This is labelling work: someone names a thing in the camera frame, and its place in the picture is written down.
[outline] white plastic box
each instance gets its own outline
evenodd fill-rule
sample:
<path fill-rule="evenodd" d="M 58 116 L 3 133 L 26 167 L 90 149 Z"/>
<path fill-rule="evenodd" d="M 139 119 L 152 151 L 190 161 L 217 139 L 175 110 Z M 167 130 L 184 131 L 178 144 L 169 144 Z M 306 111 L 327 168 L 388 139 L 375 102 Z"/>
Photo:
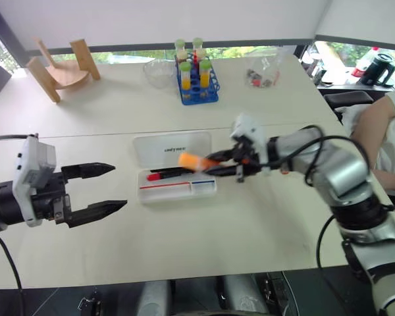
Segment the white plastic box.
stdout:
<path fill-rule="evenodd" d="M 188 152 L 205 157 L 211 153 L 211 135 L 208 132 L 174 132 L 140 136 L 133 140 L 141 168 L 138 174 L 138 198 L 142 203 L 172 201 L 212 196 L 217 192 L 214 176 L 201 172 L 183 174 L 174 178 L 149 181 L 150 169 L 177 167 L 178 157 Z"/>

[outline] test tube rack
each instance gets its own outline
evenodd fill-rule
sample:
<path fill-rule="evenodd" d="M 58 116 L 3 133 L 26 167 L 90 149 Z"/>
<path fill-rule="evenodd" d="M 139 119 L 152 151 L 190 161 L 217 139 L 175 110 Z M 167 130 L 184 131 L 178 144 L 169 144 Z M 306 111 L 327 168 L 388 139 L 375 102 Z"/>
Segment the test tube rack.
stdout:
<path fill-rule="evenodd" d="M 201 88 L 199 72 L 193 63 L 193 53 L 189 53 L 188 61 L 190 61 L 192 64 L 192 69 L 190 70 L 190 90 L 182 89 L 180 71 L 178 69 L 178 62 L 176 61 L 178 89 L 180 90 L 180 97 L 182 99 L 183 105 L 217 102 L 218 90 L 220 89 L 220 86 L 213 67 L 211 68 L 210 72 L 209 87 Z"/>

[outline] person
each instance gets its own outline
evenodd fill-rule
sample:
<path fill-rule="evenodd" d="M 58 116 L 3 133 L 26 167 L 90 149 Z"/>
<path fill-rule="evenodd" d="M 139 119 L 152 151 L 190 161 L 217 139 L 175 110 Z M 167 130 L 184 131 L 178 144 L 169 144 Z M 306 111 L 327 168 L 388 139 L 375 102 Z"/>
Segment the person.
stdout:
<path fill-rule="evenodd" d="M 342 122 L 347 123 L 348 128 L 348 121 L 351 121 L 351 137 L 365 148 L 372 171 L 382 187 L 388 194 L 395 195 L 395 91 L 362 108 L 360 111 L 359 107 L 359 113 L 353 113 L 350 119 L 351 114 L 344 111 Z"/>

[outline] box lid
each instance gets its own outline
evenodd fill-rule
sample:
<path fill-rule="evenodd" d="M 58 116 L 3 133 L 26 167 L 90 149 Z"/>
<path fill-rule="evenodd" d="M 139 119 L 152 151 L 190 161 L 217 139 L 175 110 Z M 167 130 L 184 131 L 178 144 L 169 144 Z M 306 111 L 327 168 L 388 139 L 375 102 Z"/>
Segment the box lid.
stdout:
<path fill-rule="evenodd" d="M 204 131 L 138 136 L 133 146 L 139 166 L 146 169 L 176 167 L 181 153 L 205 157 L 212 150 L 211 135 Z"/>

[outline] black chair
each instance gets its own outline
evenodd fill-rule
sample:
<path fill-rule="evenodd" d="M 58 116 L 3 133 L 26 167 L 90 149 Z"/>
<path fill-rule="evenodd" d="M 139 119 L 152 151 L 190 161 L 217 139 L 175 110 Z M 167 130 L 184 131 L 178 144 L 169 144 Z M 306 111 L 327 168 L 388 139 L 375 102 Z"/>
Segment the black chair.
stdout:
<path fill-rule="evenodd" d="M 335 113 L 338 120 L 341 122 L 342 115 L 336 112 L 338 107 L 350 107 L 355 104 L 368 104 L 373 103 L 375 100 L 365 91 L 351 91 L 343 93 L 325 94 L 323 96 L 329 107 Z M 392 203 L 395 205 L 395 196 L 388 195 Z"/>

